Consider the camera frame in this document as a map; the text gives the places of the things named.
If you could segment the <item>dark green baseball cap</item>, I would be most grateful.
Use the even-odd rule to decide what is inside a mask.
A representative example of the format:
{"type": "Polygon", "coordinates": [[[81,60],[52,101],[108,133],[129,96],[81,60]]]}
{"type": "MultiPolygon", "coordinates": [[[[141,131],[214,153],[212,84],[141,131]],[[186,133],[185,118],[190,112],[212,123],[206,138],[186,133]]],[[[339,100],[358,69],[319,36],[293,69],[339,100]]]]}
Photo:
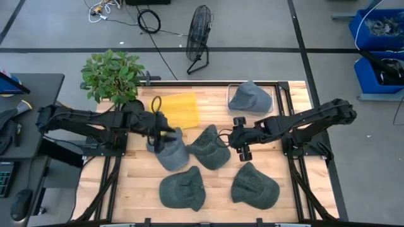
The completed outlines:
{"type": "Polygon", "coordinates": [[[186,151],[193,154],[209,170],[221,168],[231,156],[230,150],[219,138],[214,124],[209,125],[192,144],[186,145],[186,151]]]}
{"type": "Polygon", "coordinates": [[[244,202],[265,210],[277,203],[280,186],[272,178],[257,170],[251,162],[247,162],[234,177],[230,192],[234,203],[244,202]]]}
{"type": "Polygon", "coordinates": [[[159,186],[160,202],[168,208],[190,208],[198,212],[206,199],[200,170],[192,166],[188,171],[165,177],[159,186]]]}

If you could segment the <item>black plant pot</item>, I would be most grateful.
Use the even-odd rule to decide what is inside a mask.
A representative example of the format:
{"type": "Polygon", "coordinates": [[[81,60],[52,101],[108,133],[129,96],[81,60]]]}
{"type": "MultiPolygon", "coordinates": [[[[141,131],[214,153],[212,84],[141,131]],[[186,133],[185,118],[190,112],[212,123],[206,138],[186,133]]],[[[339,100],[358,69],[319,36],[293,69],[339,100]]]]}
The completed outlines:
{"type": "Polygon", "coordinates": [[[124,103],[121,107],[123,112],[142,112],[145,110],[145,106],[142,101],[132,100],[124,103]]]}

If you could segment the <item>yellow plastic bin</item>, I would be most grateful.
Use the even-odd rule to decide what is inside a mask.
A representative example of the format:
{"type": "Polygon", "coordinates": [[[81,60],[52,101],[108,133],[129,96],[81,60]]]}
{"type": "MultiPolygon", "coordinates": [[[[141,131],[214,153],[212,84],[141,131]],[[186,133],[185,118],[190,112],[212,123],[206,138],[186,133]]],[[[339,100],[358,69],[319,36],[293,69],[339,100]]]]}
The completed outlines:
{"type": "Polygon", "coordinates": [[[149,101],[149,110],[158,110],[167,118],[171,128],[188,129],[199,125],[199,110],[195,93],[161,96],[149,101]]]}

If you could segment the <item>black control box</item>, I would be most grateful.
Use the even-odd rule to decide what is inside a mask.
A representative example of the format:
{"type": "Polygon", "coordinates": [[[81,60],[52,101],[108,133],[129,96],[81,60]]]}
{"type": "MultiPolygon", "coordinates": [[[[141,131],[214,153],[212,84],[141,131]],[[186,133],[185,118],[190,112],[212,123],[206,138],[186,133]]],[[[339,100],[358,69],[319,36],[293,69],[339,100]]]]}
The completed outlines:
{"type": "Polygon", "coordinates": [[[82,155],[74,151],[64,148],[55,142],[43,139],[39,148],[39,154],[46,155],[54,160],[61,161],[71,166],[82,168],[82,155]]]}

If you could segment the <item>green leafy plant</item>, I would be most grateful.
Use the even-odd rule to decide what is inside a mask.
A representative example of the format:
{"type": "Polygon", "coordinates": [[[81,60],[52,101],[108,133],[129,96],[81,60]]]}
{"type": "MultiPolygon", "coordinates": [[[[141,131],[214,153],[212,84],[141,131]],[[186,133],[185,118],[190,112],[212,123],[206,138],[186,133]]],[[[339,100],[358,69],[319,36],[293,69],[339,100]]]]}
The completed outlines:
{"type": "Polygon", "coordinates": [[[138,63],[139,59],[137,55],[110,49],[92,54],[81,70],[80,88],[87,91],[87,98],[97,103],[104,99],[114,105],[131,102],[138,96],[140,77],[145,70],[144,65],[138,63]]]}

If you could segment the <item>blue storage bin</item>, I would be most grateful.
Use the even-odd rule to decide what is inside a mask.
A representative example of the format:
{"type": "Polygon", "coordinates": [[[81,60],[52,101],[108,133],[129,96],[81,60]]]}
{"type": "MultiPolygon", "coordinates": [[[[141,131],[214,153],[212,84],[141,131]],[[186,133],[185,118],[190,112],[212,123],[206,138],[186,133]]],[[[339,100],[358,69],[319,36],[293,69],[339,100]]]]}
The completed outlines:
{"type": "Polygon", "coordinates": [[[359,49],[393,50],[404,48],[404,9],[358,10],[349,24],[349,29],[359,49]],[[370,29],[369,20],[386,22],[392,19],[398,25],[397,33],[375,35],[370,29]]]}
{"type": "Polygon", "coordinates": [[[393,94],[404,89],[404,51],[360,51],[354,69],[363,93],[393,94]]]}

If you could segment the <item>black keyboard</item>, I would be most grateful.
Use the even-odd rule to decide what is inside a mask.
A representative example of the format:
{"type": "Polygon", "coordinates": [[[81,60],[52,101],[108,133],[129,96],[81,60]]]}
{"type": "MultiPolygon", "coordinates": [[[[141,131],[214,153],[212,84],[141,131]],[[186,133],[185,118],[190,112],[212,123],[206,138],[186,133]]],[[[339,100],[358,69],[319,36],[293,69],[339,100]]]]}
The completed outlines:
{"type": "Polygon", "coordinates": [[[0,162],[0,198],[6,198],[9,194],[14,169],[14,162],[0,162]]]}

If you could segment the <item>black cloth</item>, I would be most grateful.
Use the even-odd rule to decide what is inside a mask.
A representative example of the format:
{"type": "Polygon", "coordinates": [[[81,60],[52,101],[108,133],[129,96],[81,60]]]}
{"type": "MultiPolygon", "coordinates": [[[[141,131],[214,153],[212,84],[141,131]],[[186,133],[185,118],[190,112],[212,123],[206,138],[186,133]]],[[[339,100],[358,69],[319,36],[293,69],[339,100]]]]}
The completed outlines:
{"type": "Polygon", "coordinates": [[[14,118],[32,109],[32,106],[22,100],[15,108],[0,113],[0,156],[3,155],[12,144],[20,145],[22,125],[15,122],[14,118]]]}

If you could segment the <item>black computer mouse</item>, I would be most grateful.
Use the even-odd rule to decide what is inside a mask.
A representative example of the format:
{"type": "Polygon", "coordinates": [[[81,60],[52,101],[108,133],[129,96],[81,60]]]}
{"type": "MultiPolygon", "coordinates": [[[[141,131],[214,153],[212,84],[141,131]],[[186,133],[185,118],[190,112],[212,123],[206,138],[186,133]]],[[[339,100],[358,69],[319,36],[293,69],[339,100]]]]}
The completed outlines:
{"type": "Polygon", "coordinates": [[[15,195],[10,208],[12,220],[21,221],[27,216],[32,194],[33,192],[30,189],[23,189],[15,195]]]}

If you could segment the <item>black monitor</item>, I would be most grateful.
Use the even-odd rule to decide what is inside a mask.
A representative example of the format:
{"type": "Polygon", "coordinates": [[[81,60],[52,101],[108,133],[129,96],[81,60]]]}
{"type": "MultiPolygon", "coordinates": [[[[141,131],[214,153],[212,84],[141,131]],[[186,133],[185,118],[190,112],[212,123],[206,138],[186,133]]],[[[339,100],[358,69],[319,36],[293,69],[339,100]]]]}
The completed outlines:
{"type": "Polygon", "coordinates": [[[23,86],[18,78],[0,69],[0,95],[13,96],[22,94],[28,95],[30,93],[31,91],[23,86]]]}

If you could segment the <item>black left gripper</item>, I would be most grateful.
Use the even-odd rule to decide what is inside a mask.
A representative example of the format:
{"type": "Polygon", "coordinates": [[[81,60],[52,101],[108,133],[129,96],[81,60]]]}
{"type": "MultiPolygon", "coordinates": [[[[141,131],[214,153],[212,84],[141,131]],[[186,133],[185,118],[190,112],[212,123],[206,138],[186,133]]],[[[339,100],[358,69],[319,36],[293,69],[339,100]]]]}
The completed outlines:
{"type": "Polygon", "coordinates": [[[167,118],[160,112],[130,112],[127,127],[129,132],[146,136],[147,143],[153,147],[154,153],[163,150],[164,143],[176,141],[176,137],[163,136],[162,132],[175,132],[175,129],[168,125],[167,118]]]}

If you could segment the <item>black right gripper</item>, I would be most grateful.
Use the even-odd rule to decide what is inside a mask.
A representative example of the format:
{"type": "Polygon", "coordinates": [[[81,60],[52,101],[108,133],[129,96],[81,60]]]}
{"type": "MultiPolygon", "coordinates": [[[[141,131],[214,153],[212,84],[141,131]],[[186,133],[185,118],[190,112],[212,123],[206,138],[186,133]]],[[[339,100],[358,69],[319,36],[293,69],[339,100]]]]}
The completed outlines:
{"type": "Polygon", "coordinates": [[[268,143],[266,131],[261,125],[244,127],[246,125],[245,117],[235,117],[233,123],[232,132],[228,136],[229,146],[238,149],[240,161],[251,161],[253,157],[248,145],[268,143]]]}

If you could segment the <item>black floor fan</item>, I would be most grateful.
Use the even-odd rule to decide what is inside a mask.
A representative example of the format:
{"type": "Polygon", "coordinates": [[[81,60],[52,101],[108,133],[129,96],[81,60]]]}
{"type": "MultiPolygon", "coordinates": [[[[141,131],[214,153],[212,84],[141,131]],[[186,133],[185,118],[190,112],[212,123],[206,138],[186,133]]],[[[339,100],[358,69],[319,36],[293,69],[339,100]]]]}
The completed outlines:
{"type": "Polygon", "coordinates": [[[213,20],[209,7],[207,5],[198,6],[193,14],[187,36],[186,57],[192,62],[186,71],[188,75],[205,68],[210,63],[210,50],[207,42],[212,23],[213,20]],[[193,66],[202,60],[201,57],[204,53],[206,54],[206,63],[193,69],[193,66]]]}

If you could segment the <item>blue storage bins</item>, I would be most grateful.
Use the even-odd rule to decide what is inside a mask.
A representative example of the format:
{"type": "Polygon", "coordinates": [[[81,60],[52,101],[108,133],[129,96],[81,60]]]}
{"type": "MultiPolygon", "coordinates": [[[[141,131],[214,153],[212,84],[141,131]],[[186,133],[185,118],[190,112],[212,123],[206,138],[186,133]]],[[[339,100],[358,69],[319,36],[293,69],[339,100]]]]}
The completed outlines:
{"type": "MultiPolygon", "coordinates": [[[[372,11],[376,9],[384,0],[369,0],[366,9],[372,11]]],[[[331,15],[332,20],[349,20],[355,17],[354,13],[335,13],[331,15]]],[[[399,102],[404,98],[404,90],[400,90],[394,94],[372,94],[362,93],[357,99],[363,102],[399,102]]]]}

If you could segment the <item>black aluminium table frame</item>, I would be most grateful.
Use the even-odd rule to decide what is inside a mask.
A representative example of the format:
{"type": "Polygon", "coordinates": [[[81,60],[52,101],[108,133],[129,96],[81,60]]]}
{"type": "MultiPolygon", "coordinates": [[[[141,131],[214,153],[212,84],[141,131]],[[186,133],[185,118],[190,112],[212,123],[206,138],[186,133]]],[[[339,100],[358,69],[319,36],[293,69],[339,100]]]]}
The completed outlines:
{"type": "MultiPolygon", "coordinates": [[[[288,115],[294,110],[301,112],[312,108],[304,81],[254,81],[273,99],[272,112],[257,116],[248,112],[232,112],[227,108],[227,95],[232,96],[236,86],[243,81],[156,81],[151,86],[139,88],[138,98],[148,108],[154,96],[168,96],[179,93],[195,93],[199,110],[199,125],[183,129],[186,144],[194,140],[210,124],[217,129],[231,129],[233,118],[245,116],[248,126],[269,115],[288,115]]],[[[136,134],[128,136],[126,155],[116,161],[120,164],[118,179],[108,190],[104,204],[100,204],[91,221],[108,219],[112,224],[129,223],[140,226],[186,226],[219,227],[223,226],[274,226],[270,223],[298,223],[301,219],[321,219],[304,191],[298,186],[290,173],[288,156],[284,155],[281,141],[251,146],[253,165],[265,175],[273,178],[280,186],[280,197],[274,207],[266,210],[256,209],[246,203],[233,203],[230,188],[239,169],[246,163],[239,161],[239,155],[231,151],[230,160],[218,170],[208,170],[193,156],[189,163],[176,172],[165,170],[157,158],[146,150],[146,138],[136,134]],[[206,200],[198,212],[192,209],[171,209],[164,207],[159,199],[158,188],[163,178],[177,172],[198,166],[206,189],[206,200]]],[[[325,209],[336,218],[346,218],[339,211],[331,186],[333,178],[325,158],[321,156],[300,156],[294,160],[297,171],[301,172],[306,184],[325,209]]],[[[98,192],[98,185],[106,177],[102,176],[103,167],[112,170],[113,161],[95,158],[81,174],[76,205],[72,218],[84,213],[98,192]]]]}

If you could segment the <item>black desk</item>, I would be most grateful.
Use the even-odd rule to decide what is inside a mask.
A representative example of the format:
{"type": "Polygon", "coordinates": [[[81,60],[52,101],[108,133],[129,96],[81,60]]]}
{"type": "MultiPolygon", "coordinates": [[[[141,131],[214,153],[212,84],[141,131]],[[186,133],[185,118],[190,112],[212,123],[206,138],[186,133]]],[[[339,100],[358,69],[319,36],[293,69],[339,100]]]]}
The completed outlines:
{"type": "Polygon", "coordinates": [[[15,119],[22,125],[21,141],[18,147],[10,145],[0,156],[0,162],[13,161],[15,163],[9,195],[0,198],[0,227],[25,227],[33,212],[35,201],[40,192],[44,173],[50,163],[48,156],[40,156],[39,148],[42,134],[35,125],[39,116],[38,109],[53,104],[57,100],[64,75],[63,74],[14,74],[30,90],[28,95],[15,95],[9,98],[0,97],[0,112],[15,108],[22,100],[33,107],[15,119]],[[10,209],[15,195],[29,188],[32,191],[32,201],[28,207],[28,216],[21,221],[14,221],[10,216],[10,209]]]}

